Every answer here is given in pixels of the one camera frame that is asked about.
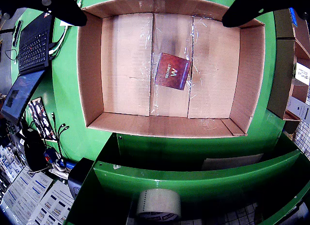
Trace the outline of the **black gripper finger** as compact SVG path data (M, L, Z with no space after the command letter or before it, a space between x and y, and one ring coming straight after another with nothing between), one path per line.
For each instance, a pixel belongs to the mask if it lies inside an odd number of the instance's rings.
M4 17L10 19L19 8L51 13L73 26L85 26L87 17L75 0L4 0Z
M300 19L310 18L310 0L235 0L222 17L223 26L244 25L268 12L293 8Z

